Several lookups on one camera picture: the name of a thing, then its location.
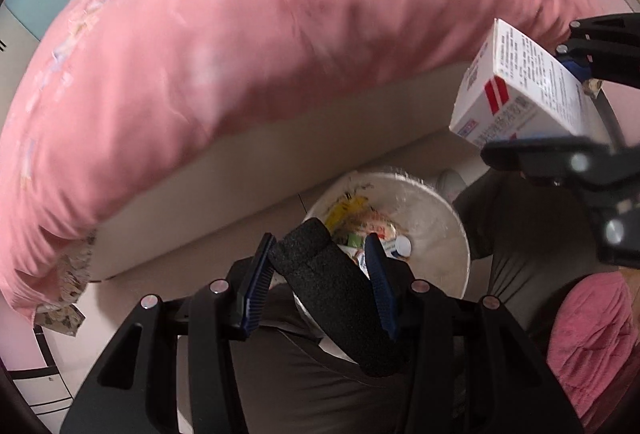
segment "gray shoe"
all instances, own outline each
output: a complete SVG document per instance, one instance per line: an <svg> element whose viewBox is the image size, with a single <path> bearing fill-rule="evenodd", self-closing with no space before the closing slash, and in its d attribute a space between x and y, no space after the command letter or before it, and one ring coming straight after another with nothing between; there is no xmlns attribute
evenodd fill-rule
<svg viewBox="0 0 640 434"><path fill-rule="evenodd" d="M435 189L451 204L460 195L460 192L466 189L466 183L455 170L446 169L438 176Z"/></svg>

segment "dark trousers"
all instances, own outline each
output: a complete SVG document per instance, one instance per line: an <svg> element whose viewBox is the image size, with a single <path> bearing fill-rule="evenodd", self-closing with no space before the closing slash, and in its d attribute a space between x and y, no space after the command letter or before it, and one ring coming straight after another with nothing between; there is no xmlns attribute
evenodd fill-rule
<svg viewBox="0 0 640 434"><path fill-rule="evenodd" d="M536 188L488 172L454 206L472 259L493 255L489 293L505 303L546 354L562 301L583 277L615 270L595 257L582 208L567 190ZM260 328L233 342L251 434L393 432L406 392L402 374L369 378L318 347L286 285L270 291Z"/></svg>

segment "white box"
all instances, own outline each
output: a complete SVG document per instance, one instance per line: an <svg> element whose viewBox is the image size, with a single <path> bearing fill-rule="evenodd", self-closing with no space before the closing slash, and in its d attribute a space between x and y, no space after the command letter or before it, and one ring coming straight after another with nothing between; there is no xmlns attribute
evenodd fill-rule
<svg viewBox="0 0 640 434"><path fill-rule="evenodd" d="M590 103L560 62L496 19L462 79L449 129L478 147L513 138L588 136Z"/></svg>

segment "green object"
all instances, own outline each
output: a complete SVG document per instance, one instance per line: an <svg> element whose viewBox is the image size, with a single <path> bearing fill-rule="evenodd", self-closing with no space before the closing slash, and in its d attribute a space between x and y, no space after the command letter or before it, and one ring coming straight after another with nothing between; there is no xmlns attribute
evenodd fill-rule
<svg viewBox="0 0 640 434"><path fill-rule="evenodd" d="M349 234L347 236L347 246L351 248L363 248L364 240L357 234Z"/></svg>

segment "tile floor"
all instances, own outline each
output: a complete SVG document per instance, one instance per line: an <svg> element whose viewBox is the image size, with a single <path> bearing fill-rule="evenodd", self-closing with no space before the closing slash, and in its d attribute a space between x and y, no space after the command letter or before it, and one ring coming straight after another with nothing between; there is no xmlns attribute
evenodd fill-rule
<svg viewBox="0 0 640 434"><path fill-rule="evenodd" d="M427 136L372 164L404 168L428 182L434 182L444 168L452 167L468 184L486 169L476 149L448 131ZM254 252L264 232L281 237L299 224L306 214L305 209L310 208L324 188L326 185L289 198L110 280L90 284L78 302L80 311L86 316L78 336L71 338L46 332L56 365L71 394L78 391L108 340L141 297L152 292L164 300L171 300L192 294L208 281L225 276L233 261ZM477 299L484 293L488 267L487 260L474 263L466 297ZM180 431L188 434L192 431L188 424L184 360L180 354L178 416Z"/></svg>

